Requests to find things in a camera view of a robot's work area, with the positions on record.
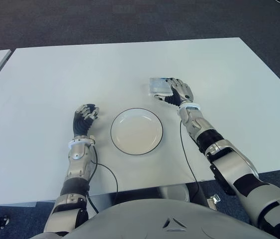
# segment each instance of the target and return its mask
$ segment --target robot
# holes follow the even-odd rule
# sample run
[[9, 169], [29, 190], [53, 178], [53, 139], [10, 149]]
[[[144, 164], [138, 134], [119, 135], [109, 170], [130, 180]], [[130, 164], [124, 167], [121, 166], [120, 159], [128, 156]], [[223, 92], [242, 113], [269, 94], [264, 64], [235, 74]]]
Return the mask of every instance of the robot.
[[175, 78], [166, 82], [173, 95], [154, 97], [178, 106], [183, 125], [210, 162], [215, 179], [226, 194], [238, 196], [253, 226], [198, 204], [169, 199], [129, 201], [89, 219], [87, 198], [97, 154], [88, 130], [99, 113], [89, 104], [75, 111], [63, 188], [44, 233], [33, 239], [280, 239], [280, 188], [261, 181], [251, 161], [203, 117], [187, 84]]

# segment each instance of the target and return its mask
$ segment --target logo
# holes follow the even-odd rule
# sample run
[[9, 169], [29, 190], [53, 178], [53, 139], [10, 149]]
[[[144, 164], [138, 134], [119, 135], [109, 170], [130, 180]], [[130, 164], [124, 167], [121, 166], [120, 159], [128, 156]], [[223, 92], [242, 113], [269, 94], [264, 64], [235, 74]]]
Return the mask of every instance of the logo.
[[179, 220], [176, 220], [175, 218], [167, 218], [163, 228], [167, 232], [186, 232], [187, 229], [183, 223], [181, 223]]

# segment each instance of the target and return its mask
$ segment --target robotic arm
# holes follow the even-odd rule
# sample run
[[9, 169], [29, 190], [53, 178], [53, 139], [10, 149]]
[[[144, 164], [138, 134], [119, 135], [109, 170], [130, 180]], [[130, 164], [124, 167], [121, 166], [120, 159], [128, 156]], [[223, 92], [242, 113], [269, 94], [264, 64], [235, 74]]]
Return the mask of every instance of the robotic arm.
[[46, 223], [44, 232], [54, 232], [63, 236], [88, 220], [87, 199], [89, 182], [95, 165], [95, 140], [87, 136], [99, 108], [82, 105], [74, 116], [74, 138], [69, 142], [69, 168], [60, 196]]
[[251, 161], [203, 117], [187, 84], [174, 78], [166, 81], [173, 95], [155, 98], [179, 106], [182, 123], [210, 162], [222, 189], [228, 195], [238, 196], [253, 225], [280, 238], [280, 188], [261, 181]]

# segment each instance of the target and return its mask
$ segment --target white plate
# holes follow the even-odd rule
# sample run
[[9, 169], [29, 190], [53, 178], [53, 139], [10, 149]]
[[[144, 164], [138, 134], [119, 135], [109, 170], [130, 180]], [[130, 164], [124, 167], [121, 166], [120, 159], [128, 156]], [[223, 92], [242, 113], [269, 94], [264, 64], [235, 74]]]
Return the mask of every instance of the white plate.
[[152, 112], [134, 108], [123, 111], [113, 121], [111, 139], [122, 152], [141, 155], [152, 151], [160, 143], [163, 127]]

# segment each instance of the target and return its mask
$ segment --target plastic container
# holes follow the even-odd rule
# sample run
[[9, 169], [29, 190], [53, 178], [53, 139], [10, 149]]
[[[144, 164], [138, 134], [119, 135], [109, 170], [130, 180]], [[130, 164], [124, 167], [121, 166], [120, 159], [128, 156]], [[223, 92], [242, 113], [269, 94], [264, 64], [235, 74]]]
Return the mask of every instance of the plastic container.
[[170, 96], [173, 94], [171, 87], [165, 81], [168, 78], [150, 78], [150, 95]]

